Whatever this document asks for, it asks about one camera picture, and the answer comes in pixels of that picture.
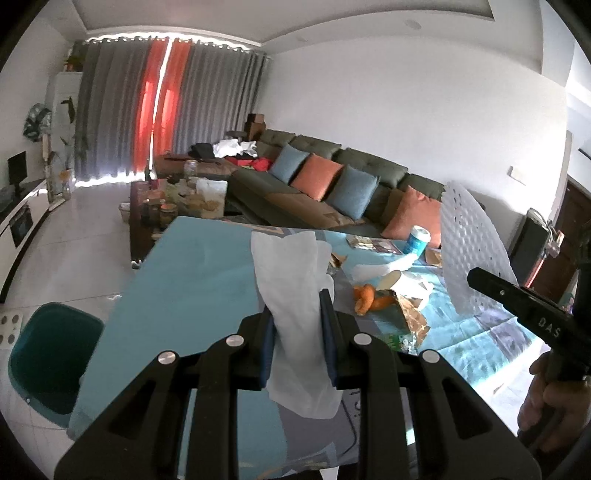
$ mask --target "light blue tablecloth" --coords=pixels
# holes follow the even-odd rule
[[[78,438],[160,352],[172,350],[184,356],[205,351],[213,342],[235,333],[245,316],[261,311],[250,253],[251,231],[249,226],[218,220],[179,217],[173,222],[106,324],[84,375],[69,425],[70,437]],[[268,232],[284,236],[296,231],[269,227]],[[335,253],[348,256],[343,271],[335,276],[335,309],[352,313],[350,269],[356,264],[386,263],[395,257],[352,249],[343,233],[317,231],[316,235],[330,242]],[[431,331],[421,349],[441,352],[470,384],[490,377],[531,342],[532,335],[509,316],[460,320],[437,269],[423,263],[412,271],[435,285],[423,310]],[[393,321],[388,309],[358,318],[358,322],[362,330],[374,335],[405,331],[404,321]],[[256,478],[263,472],[281,476],[314,461],[319,468],[350,462],[358,447],[359,419],[350,404],[347,408],[347,402],[357,398],[354,395],[358,393],[345,395],[343,411],[335,419],[310,421],[294,418],[264,391],[241,391],[241,479]],[[327,439],[316,439],[314,444],[305,437],[307,428],[317,429]],[[328,439],[331,435],[339,438]],[[307,447],[306,443],[315,446]]]

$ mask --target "human hand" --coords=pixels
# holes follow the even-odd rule
[[[591,382],[589,377],[580,382],[552,382],[547,384],[544,372],[549,352],[543,353],[531,364],[530,374],[535,375],[523,405],[517,424],[521,430],[529,430],[540,421],[544,403],[564,410],[564,417],[540,446],[543,452],[568,447],[580,436],[591,418]]]

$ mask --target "orange curtain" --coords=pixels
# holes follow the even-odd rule
[[[168,40],[154,40],[148,53],[148,61],[141,83],[142,90],[139,94],[140,102],[135,118],[134,172],[136,173],[144,171],[150,156],[156,89],[167,45]]]
[[[178,99],[190,50],[190,43],[175,40],[170,51],[154,123],[154,157],[172,150]]]

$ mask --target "wall switch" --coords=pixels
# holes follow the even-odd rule
[[[509,176],[512,179],[517,180],[522,185],[525,185],[525,175],[517,167],[509,167]]]

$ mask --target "dark green sofa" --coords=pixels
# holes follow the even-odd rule
[[[380,177],[380,184],[365,210],[363,219],[353,222],[325,202],[312,200],[269,172],[247,168],[236,170],[228,181],[228,198],[269,225],[330,229],[379,237],[385,227],[382,223],[382,213],[393,188],[404,191],[411,186],[430,198],[441,200],[441,183],[409,174],[407,167],[375,155],[352,148],[342,150],[341,145],[333,142],[269,129],[263,132],[259,142],[272,147],[283,147],[289,143],[298,150],[315,153]]]

